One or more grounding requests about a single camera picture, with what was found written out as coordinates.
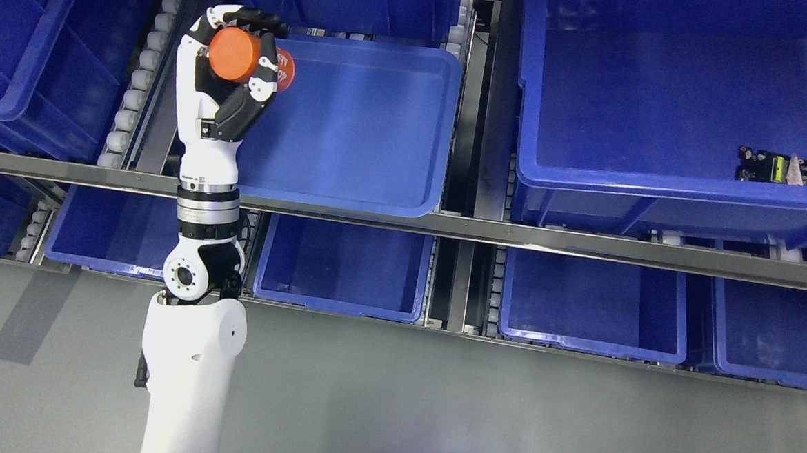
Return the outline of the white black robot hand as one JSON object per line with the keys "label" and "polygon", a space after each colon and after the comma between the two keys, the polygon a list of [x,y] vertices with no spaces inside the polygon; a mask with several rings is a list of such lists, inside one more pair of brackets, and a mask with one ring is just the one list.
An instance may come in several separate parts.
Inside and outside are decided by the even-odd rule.
{"label": "white black robot hand", "polygon": [[[225,78],[212,66],[211,41],[232,28],[257,40],[244,77]],[[279,91],[277,39],[289,27],[272,13],[243,5],[206,8],[179,38],[176,49],[177,134],[186,151],[180,184],[187,190],[229,191],[237,184],[237,150]]]}

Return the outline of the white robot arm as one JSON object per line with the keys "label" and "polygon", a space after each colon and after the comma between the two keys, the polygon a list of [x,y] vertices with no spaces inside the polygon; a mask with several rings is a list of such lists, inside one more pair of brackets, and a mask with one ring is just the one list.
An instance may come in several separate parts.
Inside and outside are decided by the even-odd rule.
{"label": "white robot arm", "polygon": [[219,453],[232,371],[248,332],[239,302],[239,191],[233,184],[177,187],[178,240],[142,334],[137,384],[147,388],[150,405],[140,453]]}

